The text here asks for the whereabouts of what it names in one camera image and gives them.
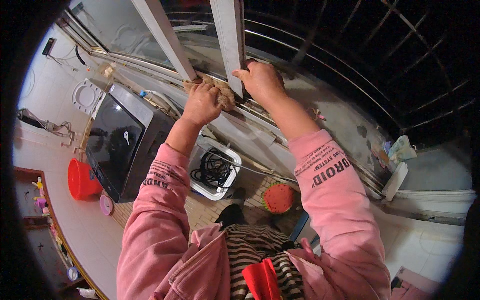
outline window glass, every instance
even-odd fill
[[[192,66],[226,78],[212,9],[208,0],[161,0]]]
[[[109,51],[172,67],[130,0],[74,0],[70,9]]]
[[[67,15],[67,13],[63,12],[61,17],[63,22],[57,23],[59,26],[68,28],[78,34],[89,46],[97,46],[96,42],[92,40],[78,25]]]

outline hand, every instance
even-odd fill
[[[200,127],[215,120],[222,111],[215,105],[219,89],[210,84],[195,84],[190,89],[182,119],[189,120]]]
[[[245,89],[255,101],[265,107],[272,100],[287,96],[283,79],[273,65],[254,59],[246,62],[250,71],[234,70],[232,75],[243,81]]]

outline striped shirt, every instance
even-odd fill
[[[225,228],[228,260],[230,262],[230,298],[254,299],[242,270],[270,258],[276,272],[277,284],[283,299],[303,299],[303,281],[282,244],[289,242],[285,234],[268,226],[233,224]]]

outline coiled cable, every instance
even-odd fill
[[[233,181],[230,186],[225,187],[223,185],[227,181],[232,170],[236,172],[233,164],[230,163],[231,161],[231,157],[212,147],[202,156],[199,168],[192,170],[190,176],[195,181],[198,181],[211,189],[216,189],[218,187],[224,189],[229,188],[235,183],[235,181]]]

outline pink sleeve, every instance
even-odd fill
[[[162,144],[123,232],[117,297],[148,299],[188,248],[189,160]]]
[[[387,299],[390,275],[380,232],[365,189],[345,153],[326,130],[294,139],[288,147],[297,161],[295,176],[303,208],[320,237],[322,262],[334,274],[327,280],[344,295],[355,289],[373,290],[379,299]]]

